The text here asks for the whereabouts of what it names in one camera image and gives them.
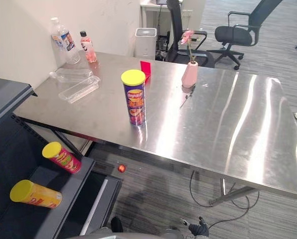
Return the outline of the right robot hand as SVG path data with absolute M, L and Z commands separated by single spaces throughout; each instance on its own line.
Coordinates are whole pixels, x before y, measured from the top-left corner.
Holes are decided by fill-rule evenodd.
M 181 218 L 180 222 L 187 226 L 190 232 L 195 236 L 195 239 L 208 239 L 209 238 L 209 228 L 205 220 L 199 217 L 198 224 L 191 224 L 186 219 Z

